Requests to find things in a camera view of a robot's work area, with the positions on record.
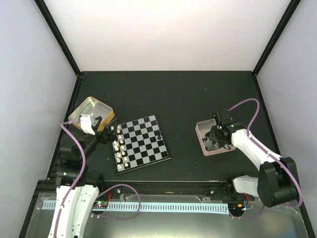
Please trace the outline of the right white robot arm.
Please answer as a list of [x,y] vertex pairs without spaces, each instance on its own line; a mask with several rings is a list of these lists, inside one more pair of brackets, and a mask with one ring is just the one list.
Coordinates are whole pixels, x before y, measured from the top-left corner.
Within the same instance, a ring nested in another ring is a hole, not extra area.
[[296,163],[291,158],[283,158],[269,150],[256,137],[249,127],[234,122],[229,110],[214,113],[215,125],[207,137],[222,146],[232,145],[239,149],[259,171],[258,176],[238,176],[225,187],[225,194],[231,200],[243,193],[258,197],[264,206],[284,204],[292,207],[302,205],[303,195],[298,182]]

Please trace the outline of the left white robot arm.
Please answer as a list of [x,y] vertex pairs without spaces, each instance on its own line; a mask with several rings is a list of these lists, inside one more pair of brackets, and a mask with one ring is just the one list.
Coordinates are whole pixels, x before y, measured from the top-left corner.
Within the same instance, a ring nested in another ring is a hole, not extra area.
[[88,174],[87,158],[98,144],[108,144],[117,136],[117,119],[110,121],[102,131],[93,135],[74,136],[66,126],[71,121],[61,123],[65,132],[61,139],[60,159],[56,172],[56,204],[50,238],[81,238],[96,198],[106,193],[104,177]]

